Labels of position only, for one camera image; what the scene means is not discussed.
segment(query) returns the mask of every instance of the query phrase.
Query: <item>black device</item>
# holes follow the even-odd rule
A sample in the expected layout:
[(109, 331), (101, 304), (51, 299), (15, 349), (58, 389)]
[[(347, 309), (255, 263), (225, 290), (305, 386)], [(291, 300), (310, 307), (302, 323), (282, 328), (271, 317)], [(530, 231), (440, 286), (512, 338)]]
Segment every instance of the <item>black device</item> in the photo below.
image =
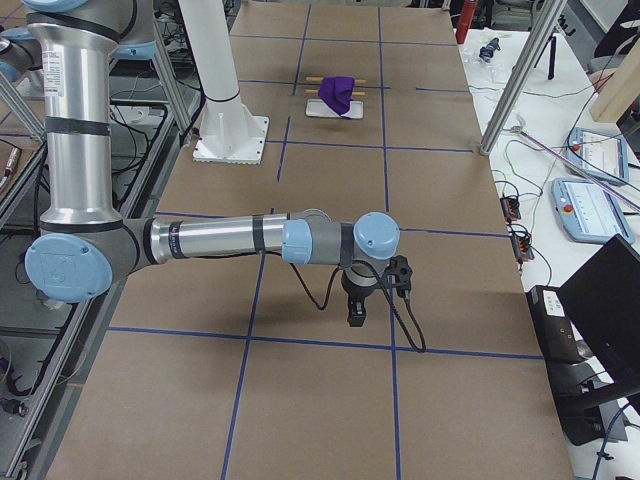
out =
[(573, 365), (585, 358), (578, 351), (571, 322), (564, 315), (557, 292), (557, 287), (536, 285), (527, 293), (527, 302), (544, 358)]
[(500, 50), (500, 39), (498, 37), (494, 38), (480, 49), (479, 57), (486, 63), (489, 63), (493, 58), (496, 50)]
[[(614, 383), (594, 380), (586, 363), (547, 361), (562, 427), (575, 445), (604, 436), (626, 397), (640, 411), (640, 255), (620, 235), (611, 238), (558, 290), (566, 316)], [(626, 440), (623, 422), (611, 439)]]

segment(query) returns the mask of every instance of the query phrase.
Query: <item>black band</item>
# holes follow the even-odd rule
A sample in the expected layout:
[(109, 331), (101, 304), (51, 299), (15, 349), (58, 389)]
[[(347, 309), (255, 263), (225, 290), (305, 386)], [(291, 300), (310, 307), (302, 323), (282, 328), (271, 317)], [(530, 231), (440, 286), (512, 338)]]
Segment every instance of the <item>black band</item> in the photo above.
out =
[(16, 46), (17, 48), (19, 48), (20, 50), (22, 50), (28, 57), (29, 57), (29, 61), (31, 62), (31, 67), (35, 67), (36, 65), (38, 65), (38, 62), (36, 62), (36, 59), (33, 58), (33, 55), (31, 55), (31, 52), (29, 50), (27, 50), (24, 45), (20, 45), (18, 42), (13, 42), (9, 44), (9, 48)]
[(73, 118), (45, 117), (44, 128), (47, 133), (62, 133), (64, 135), (97, 135), (101, 137), (111, 135), (111, 127), (108, 123)]
[(340, 268), (342, 270), (351, 267), (353, 265), (353, 224), (341, 223), (340, 224)]
[(99, 233), (110, 232), (122, 228), (124, 222), (117, 220), (109, 223), (64, 224), (40, 222), (40, 228), (50, 233)]
[(140, 244), (138, 243), (138, 239), (136, 238), (135, 233), (133, 233), (133, 230), (131, 230), (126, 225), (123, 225), (122, 229), (129, 234), (129, 236), (131, 237), (131, 241), (133, 242), (133, 245), (136, 247), (136, 261), (133, 264), (133, 268), (135, 269), (138, 266), (138, 262), (140, 262)]
[(182, 222), (171, 222), (169, 225), (169, 250), (171, 250), (171, 256), (176, 259), (187, 258), (180, 246), (180, 225)]
[(264, 215), (253, 216), (253, 248), (256, 252), (264, 252)]
[(229, 98), (226, 98), (224, 100), (216, 100), (215, 98), (207, 97), (206, 94), (204, 96), (207, 97), (207, 100), (211, 100), (212, 102), (225, 103), (225, 102), (230, 102), (231, 100), (234, 100), (234, 99), (238, 98), (238, 95), (240, 95), (240, 90), (238, 90), (238, 93), (236, 93), (233, 97), (229, 97)]
[(131, 33), (131, 30), (133, 30), (133, 27), (136, 26), (137, 19), (138, 19), (138, 0), (133, 0), (133, 10), (131, 12), (131, 19), (129, 20), (129, 24), (120, 33), (120, 38), (124, 38)]
[(142, 248), (144, 249), (144, 254), (151, 265), (158, 264), (156, 257), (153, 256), (153, 249), (151, 248), (151, 227), (153, 227), (154, 220), (154, 218), (147, 220), (144, 224), (144, 230), (142, 231)]
[(86, 30), (87, 32), (95, 33), (102, 37), (106, 37), (114, 42), (120, 41), (120, 34), (109, 27), (100, 25), (99, 23), (89, 22), (80, 18), (69, 17), (68, 15), (62, 15), (60, 13), (28, 13), (27, 24), (32, 23), (49, 23), (52, 25), (59, 25), (61, 27), (76, 28), (78, 30)]

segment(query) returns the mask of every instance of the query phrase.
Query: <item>black object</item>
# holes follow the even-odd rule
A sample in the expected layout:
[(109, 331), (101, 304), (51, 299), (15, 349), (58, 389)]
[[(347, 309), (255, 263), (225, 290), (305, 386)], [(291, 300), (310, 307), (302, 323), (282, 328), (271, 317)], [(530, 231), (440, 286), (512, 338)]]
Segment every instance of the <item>black object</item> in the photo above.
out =
[(5, 412), (10, 413), (11, 415), (25, 417), (27, 413), (29, 413), (29, 408), (24, 404), (24, 402), (15, 398), (0, 398), (0, 406), (2, 406), (2, 409)]
[[(391, 290), (395, 288), (400, 298), (408, 298), (408, 294), (411, 292), (412, 274), (413, 270), (409, 266), (407, 257), (398, 255), (389, 260), (389, 266), (380, 277), (385, 289)], [(367, 309), (364, 306), (365, 299), (381, 286), (378, 283), (370, 286), (357, 285), (344, 273), (342, 274), (341, 283), (348, 297), (347, 322), (351, 327), (362, 327), (367, 318)]]
[[(640, 255), (616, 235), (557, 294), (566, 316), (614, 380), (610, 385), (586, 380), (593, 377), (586, 364), (547, 362), (562, 427), (572, 443), (581, 445), (603, 437), (618, 410), (616, 400), (626, 397), (640, 411)], [(626, 438), (624, 431), (617, 438)]]
[(571, 322), (559, 316), (559, 308), (553, 305), (557, 291), (556, 287), (536, 285), (527, 293), (538, 344), (545, 360), (570, 365), (580, 363), (585, 359), (578, 352)]
[(484, 47), (480, 49), (480, 58), (484, 60), (486, 63), (489, 63), (493, 58), (496, 50), (500, 51), (500, 39), (498, 37), (491, 40)]
[(560, 15), (560, 18), (558, 18), (558, 25), (560, 25), (560, 28), (562, 28), (567, 37), (576, 33), (575, 28), (569, 30), (569, 24), (567, 23), (567, 18), (564, 15)]
[[(548, 80), (553, 80), (556, 76), (556, 48), (557, 48), (557, 39), (555, 35), (551, 35), (549, 37), (548, 40), (548, 44), (549, 44), (549, 72), (547, 75), (547, 79)], [(533, 68), (537, 68), (538, 67), (538, 63), (540, 62), (540, 59), (542, 58), (542, 55), (544, 55), (545, 50), (547, 49), (547, 46), (545, 45), (544, 50), (542, 50), (542, 53), (540, 54), (540, 56), (538, 57), (538, 60), (536, 60), (536, 64), (533, 66)]]

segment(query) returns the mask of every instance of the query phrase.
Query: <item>light blue joint cap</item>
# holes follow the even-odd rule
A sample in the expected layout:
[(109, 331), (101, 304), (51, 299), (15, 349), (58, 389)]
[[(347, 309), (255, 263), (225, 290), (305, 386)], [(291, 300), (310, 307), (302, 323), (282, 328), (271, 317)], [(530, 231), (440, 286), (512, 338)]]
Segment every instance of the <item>light blue joint cap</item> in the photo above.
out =
[(285, 262), (307, 264), (313, 252), (311, 228), (306, 220), (287, 220), (282, 228), (282, 259)]
[(0, 33), (0, 36), (6, 38), (7, 40), (11, 40), (12, 42), (36, 39), (36, 37), (33, 36), (33, 34), (27, 27), (8, 28), (4, 32)]
[(156, 42), (120, 45), (111, 55), (115, 60), (151, 60), (156, 53)]
[(64, 13), (81, 7), (89, 0), (22, 0), (27, 7), (37, 12)]
[(92, 243), (75, 235), (51, 233), (27, 250), (27, 275), (33, 285), (54, 300), (76, 303), (107, 291), (111, 265)]
[(376, 260), (393, 257), (400, 242), (400, 228), (393, 218), (380, 212), (367, 213), (353, 227), (356, 244)]
[(21, 75), (20, 71), (16, 67), (3, 61), (0, 61), (0, 72), (2, 72), (2, 74), (7, 77), (7, 80), (11, 83), (18, 80)]

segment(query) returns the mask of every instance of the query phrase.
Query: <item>wires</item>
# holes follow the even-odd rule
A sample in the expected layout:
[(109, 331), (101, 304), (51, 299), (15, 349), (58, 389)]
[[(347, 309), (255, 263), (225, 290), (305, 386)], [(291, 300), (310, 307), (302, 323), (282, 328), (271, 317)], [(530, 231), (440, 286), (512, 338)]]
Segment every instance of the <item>wires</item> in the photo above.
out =
[(329, 283), (327, 284), (327, 291), (326, 291), (326, 293), (324, 295), (324, 302), (322, 302), (322, 305), (320, 305), (320, 303), (318, 303), (318, 301), (311, 294), (311, 291), (309, 290), (309, 287), (307, 287), (307, 284), (304, 281), (304, 279), (302, 278), (302, 275), (300, 275), (300, 272), (298, 271), (298, 268), (293, 263), (290, 263), (289, 265), (291, 265), (291, 268), (293, 269), (294, 273), (296, 274), (296, 277), (298, 277), (298, 280), (300, 281), (300, 284), (302, 285), (302, 288), (304, 289), (304, 292), (307, 294), (307, 297), (309, 297), (309, 300), (311, 300), (311, 302), (321, 312), (326, 310), (327, 306), (329, 305), (329, 300), (331, 298), (331, 288), (333, 287), (333, 281), (335, 280), (336, 275), (340, 271), (340, 268), (336, 267), (333, 270), (333, 272), (331, 272), (331, 277), (329, 278)]
[(549, 285), (551, 285), (551, 280), (553, 279), (553, 268), (551, 268), (551, 264), (549, 263), (549, 260), (547, 260), (547, 258), (544, 255), (542, 255), (542, 253), (540, 253), (540, 250), (538, 250), (533, 245), (531, 245), (531, 250), (536, 252), (538, 256), (542, 258), (542, 260), (544, 260), (544, 263), (546, 263), (547, 267), (549, 268), (549, 278), (547, 279), (547, 283), (545, 284), (545, 287), (548, 287)]
[(404, 304), (405, 304), (405, 307), (407, 308), (407, 313), (409, 313), (409, 317), (413, 322), (413, 326), (415, 327), (416, 331), (418, 332), (418, 336), (420, 337), (420, 346), (416, 345), (416, 342), (411, 336), (411, 333), (409, 333), (409, 330), (407, 329), (407, 326), (405, 325), (404, 320), (402, 320), (402, 317), (398, 313), (398, 309), (396, 308), (395, 303), (391, 298), (391, 294), (387, 291), (387, 288), (384, 282), (382, 281), (382, 278), (380, 277), (380, 275), (378, 275), (378, 272), (373, 267), (373, 265), (371, 265), (369, 262), (366, 262), (364, 260), (354, 260), (353, 263), (358, 265), (364, 265), (365, 267), (367, 267), (367, 269), (371, 272), (371, 274), (375, 277), (376, 281), (378, 282), (378, 286), (382, 290), (382, 293), (384, 294), (384, 298), (387, 300), (387, 303), (391, 308), (391, 312), (393, 313), (394, 318), (398, 322), (398, 325), (400, 325), (400, 328), (402, 329), (404, 336), (407, 338), (409, 345), (411, 345), (411, 348), (413, 348), (413, 350), (416, 351), (417, 353), (425, 353), (427, 351), (426, 341), (424, 339), (424, 334), (422, 333), (422, 328), (420, 328), (420, 324), (416, 320), (416, 317), (413, 314), (413, 311), (411, 310), (411, 301), (409, 296), (407, 296), (404, 299)]
[(6, 145), (9, 145), (11, 148), (20, 148), (15, 143), (11, 143), (10, 141), (5, 140), (3, 138), (0, 138), (0, 142), (4, 143)]
[(596, 461), (596, 466), (593, 469), (593, 475), (591, 477), (591, 480), (596, 480), (598, 478), (598, 470), (600, 469), (600, 462), (602, 462), (602, 457), (605, 456), (604, 449), (607, 446), (607, 442), (609, 441), (609, 435), (611, 435), (611, 430), (613, 430), (613, 426), (618, 421), (618, 418), (620, 418), (620, 415), (622, 415), (622, 412), (624, 412), (629, 406), (631, 406), (631, 404), (627, 403), (624, 407), (620, 407), (618, 409), (618, 411), (616, 412), (616, 414), (611, 419), (611, 422), (609, 423), (609, 426), (607, 427), (607, 431), (604, 434), (604, 440), (602, 441), (602, 447), (600, 447), (600, 451), (598, 452), (598, 460)]
[[(203, 258), (203, 259), (209, 259), (209, 260), (223, 260), (223, 259), (229, 259), (229, 258), (249, 257), (249, 256), (253, 256), (253, 255), (258, 255), (258, 253), (259, 252), (234, 253), (234, 254), (230, 254), (230, 255), (210, 255), (210, 256), (206, 256), (205, 255), (205, 256), (198, 256), (198, 257), (193, 257), (193, 258)], [(265, 255), (274, 255), (274, 256), (278, 256), (278, 257), (281, 256), (281, 254), (278, 253), (278, 252), (264, 252), (264, 254)], [(404, 320), (400, 316), (400, 313), (398, 313), (398, 309), (396, 308), (395, 303), (393, 302), (393, 299), (391, 298), (390, 293), (387, 291), (387, 286), (385, 285), (384, 281), (382, 280), (382, 278), (380, 277), (380, 275), (378, 274), (376, 269), (373, 267), (373, 265), (371, 265), (369, 262), (366, 262), (364, 260), (354, 260), (353, 263), (354, 264), (358, 264), (358, 265), (364, 265), (365, 267), (367, 267), (367, 269), (369, 269), (369, 271), (371, 272), (373, 277), (376, 279), (378, 287), (382, 290), (382, 293), (384, 294), (384, 297), (387, 300), (387, 303), (389, 304), (389, 307), (391, 308), (391, 312), (393, 313), (394, 318), (396, 319), (396, 321), (400, 325), (400, 328), (404, 332), (404, 335), (407, 338), (407, 341), (409, 342), (409, 345), (411, 345), (411, 348), (413, 348), (413, 350), (415, 350), (416, 352), (425, 353), (427, 351), (427, 346), (426, 346), (426, 341), (425, 341), (425, 338), (424, 338), (424, 334), (422, 333), (422, 328), (420, 327), (420, 324), (418, 323), (418, 321), (417, 321), (417, 319), (416, 319), (416, 317), (415, 317), (415, 315), (413, 313), (413, 310), (411, 309), (411, 301), (410, 301), (410, 298), (409, 298), (408, 294), (407, 294), (407, 297), (404, 298), (404, 304), (405, 304), (405, 307), (407, 309), (407, 313), (409, 314), (409, 317), (411, 318), (411, 321), (413, 322), (413, 325), (414, 325), (416, 331), (418, 332), (418, 336), (420, 337), (420, 346), (418, 346), (416, 344), (416, 342), (414, 341), (411, 333), (407, 329), (407, 326), (406, 326)], [(330, 297), (331, 297), (331, 289), (333, 288), (334, 280), (336, 278), (336, 275), (340, 271), (340, 268), (336, 267), (333, 270), (333, 272), (331, 273), (331, 277), (329, 278), (329, 282), (327, 284), (327, 290), (326, 290), (326, 293), (325, 293), (324, 301), (323, 301), (323, 303), (321, 305), (320, 302), (318, 302), (313, 297), (313, 295), (311, 294), (311, 290), (309, 289), (309, 287), (307, 286), (306, 282), (302, 278), (302, 275), (300, 274), (300, 272), (297, 269), (297, 267), (292, 263), (289, 264), (289, 265), (291, 266), (291, 268), (293, 269), (294, 273), (296, 274), (296, 277), (298, 278), (298, 281), (300, 282), (300, 284), (302, 285), (302, 288), (304, 289), (305, 293), (307, 294), (307, 297), (309, 297), (311, 302), (313, 302), (313, 304), (315, 305), (315, 307), (318, 310), (324, 311), (327, 308), (327, 306), (329, 305), (329, 300), (330, 300)]]
[[(598, 81), (607, 81), (612, 76), (613, 76), (613, 74), (607, 75), (606, 77), (604, 77), (603, 79), (598, 80)], [(473, 85), (469, 85), (469, 88), (472, 88), (474, 90), (490, 90), (490, 91), (493, 91), (493, 92), (502, 92), (504, 90), (503, 88), (475, 87)], [(545, 97), (545, 98), (559, 99), (559, 98), (571, 97), (571, 96), (574, 96), (574, 95), (579, 95), (582, 92), (584, 92), (586, 90), (589, 90), (590, 88), (593, 88), (592, 84), (589, 84), (586, 87), (581, 88), (580, 90), (577, 90), (575, 92), (562, 93), (560, 95), (549, 95), (547, 93), (528, 92), (526, 90), (523, 91), (522, 93), (524, 95), (531, 95), (531, 96), (534, 96), (534, 97)]]

